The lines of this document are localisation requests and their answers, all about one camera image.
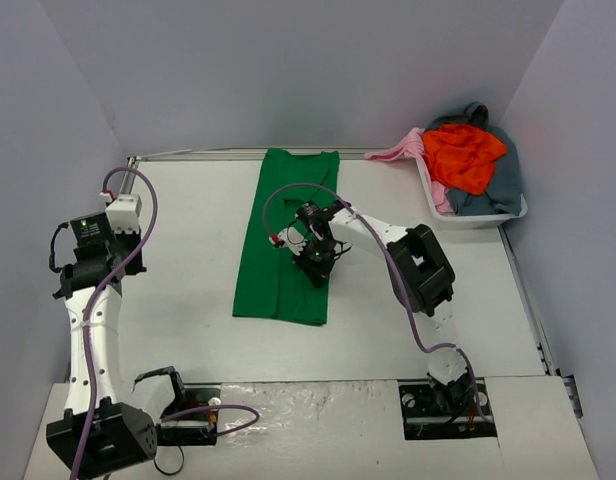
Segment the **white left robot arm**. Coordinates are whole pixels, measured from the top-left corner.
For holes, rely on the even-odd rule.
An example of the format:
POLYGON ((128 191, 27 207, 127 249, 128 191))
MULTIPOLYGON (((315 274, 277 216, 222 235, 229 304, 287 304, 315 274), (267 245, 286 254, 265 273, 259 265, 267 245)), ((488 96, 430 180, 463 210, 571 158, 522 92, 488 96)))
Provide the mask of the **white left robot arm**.
POLYGON ((96 479, 155 458, 161 413, 183 415, 189 393, 171 367, 123 387, 118 323, 122 279, 145 272, 138 228, 115 232, 105 213, 67 222, 75 260, 55 267, 70 327, 70 385, 63 415, 46 426, 46 441, 73 479, 96 479))

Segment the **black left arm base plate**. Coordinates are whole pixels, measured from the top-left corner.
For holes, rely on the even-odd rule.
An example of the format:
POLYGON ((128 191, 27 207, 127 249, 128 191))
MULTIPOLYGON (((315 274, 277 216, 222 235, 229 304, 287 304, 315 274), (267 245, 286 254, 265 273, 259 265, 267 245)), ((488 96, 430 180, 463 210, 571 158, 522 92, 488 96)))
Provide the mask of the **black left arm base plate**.
MULTIPOLYGON (((185 384, 181 399, 175 399, 163 411, 160 420, 180 411, 209 405, 220 400, 218 384, 185 384)), ((191 413, 157 427, 157 444, 163 447, 214 446, 217 442, 217 414, 191 413)))

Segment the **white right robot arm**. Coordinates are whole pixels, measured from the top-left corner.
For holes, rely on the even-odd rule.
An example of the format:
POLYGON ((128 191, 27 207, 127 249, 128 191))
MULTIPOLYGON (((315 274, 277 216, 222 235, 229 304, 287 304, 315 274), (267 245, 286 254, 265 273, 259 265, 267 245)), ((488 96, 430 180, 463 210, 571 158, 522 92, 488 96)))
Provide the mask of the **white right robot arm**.
POLYGON ((456 274, 428 226, 393 225, 341 201, 324 208, 308 201, 278 238, 316 288, 327 283, 339 257, 351 248, 382 260, 414 342, 426 357, 434 406, 453 413, 466 403, 468 393, 461 381, 469 369, 451 310, 456 274))

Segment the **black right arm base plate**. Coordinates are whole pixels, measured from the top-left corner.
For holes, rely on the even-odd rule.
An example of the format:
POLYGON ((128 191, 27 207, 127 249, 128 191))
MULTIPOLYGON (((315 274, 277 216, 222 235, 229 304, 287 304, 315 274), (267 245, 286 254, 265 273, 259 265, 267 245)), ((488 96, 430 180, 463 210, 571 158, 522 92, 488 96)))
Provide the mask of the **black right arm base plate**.
POLYGON ((444 386, 433 379, 398 383, 404 438, 407 441, 496 438, 487 389, 464 375, 444 386))

